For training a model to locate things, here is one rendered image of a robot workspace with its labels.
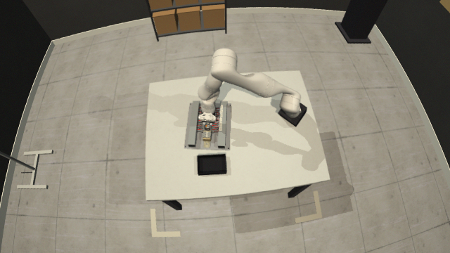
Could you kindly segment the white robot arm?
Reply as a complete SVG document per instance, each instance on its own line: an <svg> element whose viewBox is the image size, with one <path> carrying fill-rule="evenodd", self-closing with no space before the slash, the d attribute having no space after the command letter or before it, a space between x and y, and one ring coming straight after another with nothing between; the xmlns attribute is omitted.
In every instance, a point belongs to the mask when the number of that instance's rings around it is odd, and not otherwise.
<svg viewBox="0 0 450 253"><path fill-rule="evenodd" d="M301 113L301 95L297 91L282 85L262 72L248 75L237 73L237 61L236 52L231 49L221 48L214 52L210 73L205 83L198 89L198 96L202 100L204 109L211 110L215 107L215 101L220 93L220 86L223 82L227 82L247 89L263 98L269 98L285 92L281 98L280 108L285 110L287 116L288 112L295 117L297 117L297 111L299 111L299 114Z"/></svg>

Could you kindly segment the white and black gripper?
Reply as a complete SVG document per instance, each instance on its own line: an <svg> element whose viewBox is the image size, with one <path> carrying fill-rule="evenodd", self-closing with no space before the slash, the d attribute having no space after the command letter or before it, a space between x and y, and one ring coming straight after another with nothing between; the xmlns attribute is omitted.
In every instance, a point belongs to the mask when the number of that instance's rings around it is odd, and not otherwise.
<svg viewBox="0 0 450 253"><path fill-rule="evenodd" d="M199 115L198 119L203 122L204 129L205 129L205 123L209 122L210 130L211 130L212 123L214 123L216 121L215 111L216 111L216 106L211 110L206 110L201 106L201 115Z"/></svg>

